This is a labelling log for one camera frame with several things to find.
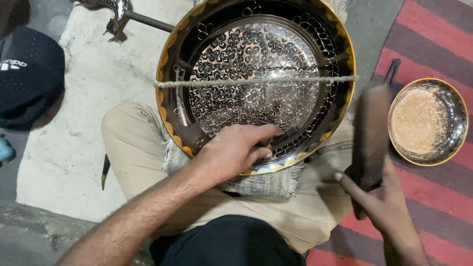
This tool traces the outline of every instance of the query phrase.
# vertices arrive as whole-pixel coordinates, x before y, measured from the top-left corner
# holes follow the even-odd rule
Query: hairy forearm
[[[177,209],[206,188],[192,182],[198,175],[186,166],[122,206],[79,240],[59,265],[127,265],[143,241]]]

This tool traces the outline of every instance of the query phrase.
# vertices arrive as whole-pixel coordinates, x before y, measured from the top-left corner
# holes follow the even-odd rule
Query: black cap
[[[64,91],[64,51],[50,37],[18,27],[0,41],[0,127],[29,130]]]

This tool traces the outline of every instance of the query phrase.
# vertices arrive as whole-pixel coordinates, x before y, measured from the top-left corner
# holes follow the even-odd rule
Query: sawdust
[[[410,152],[426,154],[445,139],[447,109],[434,92],[412,89],[393,109],[395,141]]]

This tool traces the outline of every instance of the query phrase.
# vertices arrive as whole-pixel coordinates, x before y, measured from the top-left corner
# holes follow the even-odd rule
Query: adidas logo
[[[26,67],[28,64],[18,60],[6,59],[3,60],[0,66],[0,71],[5,71],[8,69],[20,69],[20,67]]]

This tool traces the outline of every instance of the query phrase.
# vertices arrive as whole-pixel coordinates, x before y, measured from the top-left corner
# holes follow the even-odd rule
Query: concrete floor
[[[73,4],[68,0],[30,0],[29,27],[58,41]],[[361,80],[355,99],[369,86],[381,48],[402,0],[349,0],[347,30],[355,49]],[[28,133],[0,129],[17,151],[17,158],[0,168],[0,265],[52,265],[94,224],[15,203],[17,174]],[[137,260],[148,265],[149,259]]]

